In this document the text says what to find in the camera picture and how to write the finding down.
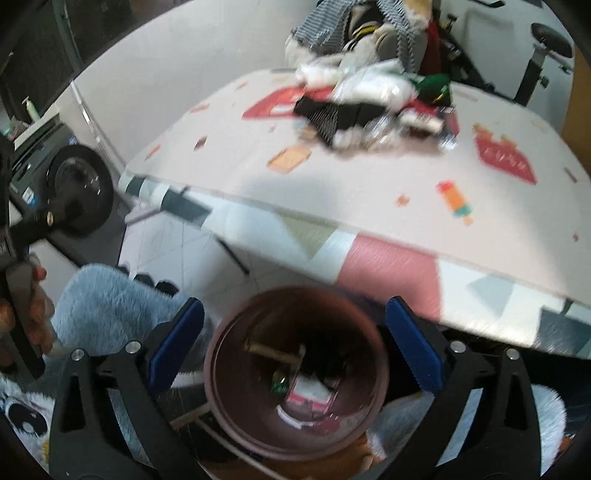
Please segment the person's left hand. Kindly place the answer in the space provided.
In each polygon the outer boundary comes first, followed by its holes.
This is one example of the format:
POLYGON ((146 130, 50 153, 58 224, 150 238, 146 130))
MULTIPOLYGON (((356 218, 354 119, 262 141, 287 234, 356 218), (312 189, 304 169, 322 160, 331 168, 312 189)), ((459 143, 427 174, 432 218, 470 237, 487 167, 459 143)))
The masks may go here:
MULTIPOLYGON (((47 277, 47 270, 41 266, 40 260, 35 254, 29 255, 28 261, 33 265, 33 295, 29 308, 31 323, 26 330, 27 336, 32 344, 41 349, 43 355, 48 355, 57 339, 57 335, 51 324, 55 307, 40 285, 47 277)), ((1 337, 7 335, 14 326, 15 320, 12 308, 8 302, 1 299, 1 337)), ((13 363, 14 360, 11 353, 1 341, 1 369, 8 368, 13 363)))

